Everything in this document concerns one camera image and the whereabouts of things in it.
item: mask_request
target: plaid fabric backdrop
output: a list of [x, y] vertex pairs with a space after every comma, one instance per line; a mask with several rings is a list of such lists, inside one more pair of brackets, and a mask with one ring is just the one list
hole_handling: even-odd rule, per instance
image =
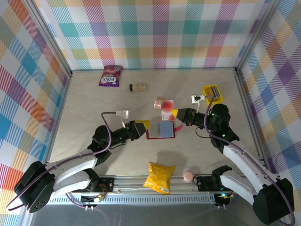
[[233, 67], [269, 0], [35, 0], [70, 66]]
[[242, 71], [269, 163], [293, 182], [301, 225], [301, 0], [281, 1]]
[[0, 225], [14, 186], [42, 160], [64, 96], [67, 75], [21, 0], [0, 1]]

